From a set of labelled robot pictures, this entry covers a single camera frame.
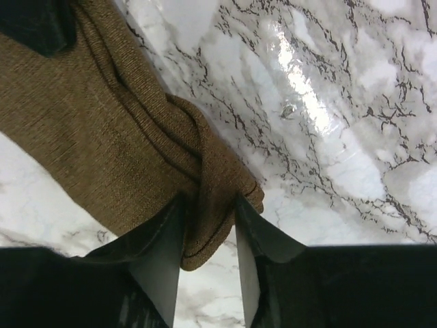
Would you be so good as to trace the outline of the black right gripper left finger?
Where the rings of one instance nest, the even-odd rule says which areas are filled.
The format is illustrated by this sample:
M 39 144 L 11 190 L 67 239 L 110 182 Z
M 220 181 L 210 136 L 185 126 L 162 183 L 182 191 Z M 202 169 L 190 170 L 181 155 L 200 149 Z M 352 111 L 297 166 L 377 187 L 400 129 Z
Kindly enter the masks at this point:
M 172 327 L 186 202 L 86 256 L 1 249 L 2 327 Z

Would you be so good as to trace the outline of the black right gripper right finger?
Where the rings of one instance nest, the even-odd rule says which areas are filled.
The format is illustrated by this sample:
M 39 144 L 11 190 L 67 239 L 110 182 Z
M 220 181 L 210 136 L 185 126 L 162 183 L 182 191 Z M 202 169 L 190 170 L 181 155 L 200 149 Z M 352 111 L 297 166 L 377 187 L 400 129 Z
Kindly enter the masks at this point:
M 310 247 L 236 200 L 247 327 L 435 327 L 434 245 Z

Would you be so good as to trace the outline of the brown cloth napkin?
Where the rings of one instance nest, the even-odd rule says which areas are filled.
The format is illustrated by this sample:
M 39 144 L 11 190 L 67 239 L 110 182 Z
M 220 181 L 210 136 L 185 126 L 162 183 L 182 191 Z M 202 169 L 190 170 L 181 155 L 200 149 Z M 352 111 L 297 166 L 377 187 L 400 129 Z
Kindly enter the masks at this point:
M 192 103 L 166 93 L 112 1 L 69 1 L 76 43 L 45 57 L 1 33 L 1 132 L 94 219 L 123 235 L 187 196 L 181 266 L 227 238 L 264 193 Z

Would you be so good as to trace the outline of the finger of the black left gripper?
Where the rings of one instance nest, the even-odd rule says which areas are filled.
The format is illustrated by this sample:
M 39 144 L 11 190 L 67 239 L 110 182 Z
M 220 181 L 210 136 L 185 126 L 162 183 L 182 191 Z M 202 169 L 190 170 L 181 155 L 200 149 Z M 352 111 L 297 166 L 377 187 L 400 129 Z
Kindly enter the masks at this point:
M 76 43 L 74 12 L 66 0 L 1 0 L 1 33 L 53 57 Z

